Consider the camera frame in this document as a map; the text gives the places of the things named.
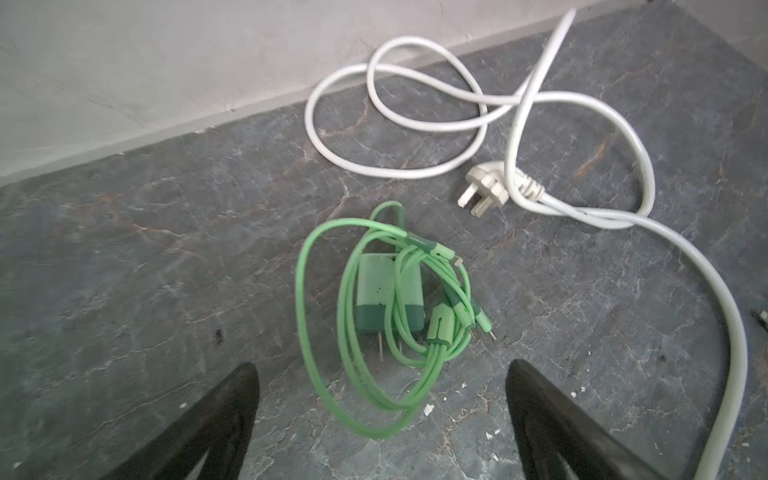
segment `green cable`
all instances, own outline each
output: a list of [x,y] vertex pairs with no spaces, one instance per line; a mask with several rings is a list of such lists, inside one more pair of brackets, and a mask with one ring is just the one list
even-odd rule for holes
[[[376,218],[388,208],[395,209],[397,226],[376,221]],[[443,364],[461,354],[472,339],[468,329],[470,326],[462,325],[459,322],[455,322],[455,326],[451,323],[451,326],[441,329],[439,339],[428,339],[425,345],[416,342],[413,338],[406,317],[406,305],[402,301],[401,276],[416,263],[424,263],[435,272],[445,288],[450,289],[455,297],[460,299],[473,319],[475,318],[475,311],[472,308],[474,302],[470,297],[471,290],[466,268],[461,262],[457,262],[461,274],[461,279],[459,279],[450,263],[450,259],[454,255],[453,251],[439,243],[407,232],[405,223],[405,209],[400,202],[393,200],[377,206],[371,213],[370,220],[340,218],[325,222],[306,238],[296,264],[296,324],[299,331],[301,352],[312,384],[323,404],[341,423],[356,434],[371,439],[390,437],[408,426],[418,414],[422,401],[435,384]],[[397,420],[383,428],[372,428],[358,422],[336,403],[320,377],[317,364],[312,356],[310,335],[306,328],[304,276],[310,250],[323,233],[340,227],[367,227],[368,231],[349,255],[339,286],[339,297],[336,302],[336,339],[339,343],[339,354],[350,382],[368,403],[384,412],[400,412],[400,417]],[[419,381],[401,399],[394,399],[376,384],[363,358],[353,315],[358,266],[365,248],[369,243],[377,240],[389,243],[396,249],[394,295],[385,306],[384,333],[387,346],[392,355],[404,366],[422,369]],[[443,330],[447,331],[448,329],[452,330],[452,338],[447,338],[448,333],[443,332]],[[396,344],[395,331],[418,358],[411,358],[400,352]]]

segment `baseboard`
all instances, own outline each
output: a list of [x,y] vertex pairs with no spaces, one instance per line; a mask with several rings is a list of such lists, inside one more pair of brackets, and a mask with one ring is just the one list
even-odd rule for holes
[[[589,18],[598,17],[624,8],[637,7],[644,3],[645,0],[603,0],[602,2],[598,2],[590,7],[582,8],[579,10],[576,16],[576,22],[581,22]],[[513,28],[509,31],[504,31],[482,38],[473,38],[472,40],[463,42],[458,45],[447,46],[455,54],[465,55],[477,50],[482,50],[483,48],[500,45],[517,38],[523,38],[529,35],[541,33],[543,31],[552,30],[552,28],[557,24],[558,20],[559,17],[553,17],[541,22],[525,25],[520,28]],[[420,68],[440,60],[441,58],[436,55],[426,54],[417,55],[413,58],[407,58],[396,63],[412,68]],[[340,82],[334,85],[330,91],[338,91],[362,83],[363,77],[355,78],[351,81]],[[309,88],[303,88],[301,90],[294,91],[289,94],[283,94],[264,101],[246,103],[241,106],[234,106],[230,110],[176,124],[173,127],[163,128],[150,133],[141,134],[136,137],[128,138],[124,141],[106,144],[103,147],[98,147],[84,153],[50,161],[46,164],[37,165],[23,170],[17,170],[16,172],[11,172],[10,174],[1,176],[0,186],[11,184],[26,178],[36,177],[38,175],[48,174],[57,170],[74,167],[76,165],[86,164],[88,162],[96,161],[111,155],[135,150],[140,147],[167,140],[168,138],[188,134],[192,131],[199,131],[204,128],[226,124],[231,121],[240,120],[241,118],[262,113],[264,111],[270,111],[288,104],[304,101],[309,96],[313,88],[314,85]]]

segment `gray marble floor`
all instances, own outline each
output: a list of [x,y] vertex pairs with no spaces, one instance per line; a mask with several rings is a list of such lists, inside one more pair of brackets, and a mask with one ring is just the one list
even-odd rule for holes
[[[464,61],[486,91],[511,92],[544,39]],[[444,65],[426,70],[460,84]],[[654,159],[652,217],[708,255],[745,314],[749,385],[723,478],[768,471],[768,333],[746,316],[768,306],[766,87],[765,73],[666,2],[575,25],[545,83],[627,116]],[[381,92],[418,118],[474,111],[397,78]],[[302,112],[291,105],[0,189],[0,477],[103,474],[248,361],[263,401],[242,478],[521,478],[502,388],[514,358],[576,392],[660,472],[691,474],[727,348],[707,285],[674,248],[642,230],[597,231],[512,205],[476,220],[455,205],[468,167],[407,182],[349,174],[312,149]],[[317,119],[333,149],[370,164],[434,164],[470,138],[404,131],[361,88],[330,95]],[[475,161],[502,158],[510,122],[491,127]],[[639,201],[627,147],[589,111],[536,107],[521,165],[573,204]],[[416,233],[465,258],[498,341],[483,336],[445,368],[429,417],[374,442],[313,393],[293,268],[318,223],[386,199],[405,204]],[[334,392],[374,422],[384,419],[358,406],[332,328],[360,234],[336,233],[312,255],[310,333]],[[414,373],[366,345],[382,384],[405,388]]]

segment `green power adapter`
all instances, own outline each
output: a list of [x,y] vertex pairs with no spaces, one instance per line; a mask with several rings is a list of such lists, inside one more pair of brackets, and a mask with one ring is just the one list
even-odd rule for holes
[[[412,332],[420,332],[424,330],[425,319],[420,263],[416,262],[408,268],[400,281],[408,326]],[[384,331],[386,304],[394,294],[395,254],[364,253],[357,269],[355,325],[358,332]]]

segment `white cable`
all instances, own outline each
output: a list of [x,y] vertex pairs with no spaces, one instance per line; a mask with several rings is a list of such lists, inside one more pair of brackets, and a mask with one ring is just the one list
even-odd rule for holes
[[[571,27],[574,16],[575,10],[570,10],[563,16],[558,26],[552,32],[552,35],[541,54],[541,58],[535,65],[533,71],[513,95],[483,94],[480,85],[474,77],[472,77],[472,74],[467,70],[463,63],[461,63],[450,51],[433,41],[420,37],[394,38],[377,48],[367,64],[350,65],[349,67],[342,68],[321,81],[317,87],[315,87],[312,94],[307,99],[304,111],[306,133],[310,137],[315,148],[317,148],[325,158],[341,168],[370,177],[402,179],[428,178],[444,174],[464,164],[480,148],[481,143],[485,139],[488,124],[509,112],[512,107],[516,105],[518,108],[515,112],[515,118],[509,132],[509,142],[504,162],[488,162],[487,164],[480,165],[480,167],[485,168],[489,172],[493,170],[495,174],[503,175],[502,178],[506,190],[509,193],[509,197],[517,205],[526,210],[544,215],[568,216],[575,220],[604,229],[621,229],[632,227],[633,225],[646,228],[669,240],[673,245],[679,248],[688,258],[690,258],[691,262],[699,269],[707,282],[712,286],[715,296],[723,309],[730,341],[730,366],[726,389],[720,404],[720,410],[715,418],[710,437],[704,447],[704,451],[702,452],[696,470],[696,475],[694,476],[695,480],[712,480],[717,476],[718,468],[725,455],[733,428],[736,425],[746,386],[746,335],[744,333],[741,315],[739,314],[736,302],[733,300],[733,295],[728,290],[728,287],[725,282],[723,282],[723,279],[717,273],[712,263],[710,263],[692,243],[687,241],[680,234],[655,220],[647,218],[647,215],[654,205],[656,193],[654,171],[648,152],[645,150],[645,146],[634,129],[629,125],[629,122],[627,122],[627,120],[613,108],[602,101],[599,101],[597,98],[570,91],[539,91],[544,77],[552,64],[555,55],[558,53],[563,39],[568,33],[568,29]],[[472,91],[453,87],[443,81],[430,77],[427,74],[423,74],[420,71],[399,67],[397,65],[379,63],[388,51],[404,45],[415,45],[427,48],[441,55],[464,78]],[[332,84],[342,78],[363,73],[366,74],[366,87],[373,105],[389,120],[402,125],[403,127],[417,131],[456,132],[477,129],[475,139],[457,157],[444,163],[424,168],[397,169],[368,167],[341,158],[333,153],[317,135],[313,119],[315,107],[320,95],[322,95]],[[479,115],[468,120],[448,122],[418,121],[404,117],[389,109],[379,98],[374,83],[376,73],[396,74],[402,77],[411,78],[412,80],[421,82],[438,91],[458,98],[459,100],[476,103],[478,105]],[[599,113],[611,121],[617,130],[624,135],[637,158],[637,165],[639,167],[643,189],[643,200],[640,208],[635,214],[603,208],[573,207],[550,194],[543,192],[543,189],[540,188],[538,183],[533,182],[529,177],[518,177],[518,175],[524,175],[516,167],[522,131],[525,127],[528,115],[531,112],[532,105],[539,102],[569,103],[590,108],[592,111]],[[496,108],[492,111],[488,111],[487,105],[493,105],[496,106]],[[472,192],[473,188],[474,191],[477,191],[474,186],[471,186],[469,191]],[[466,195],[462,195],[460,202],[466,204],[468,198],[465,197]]]

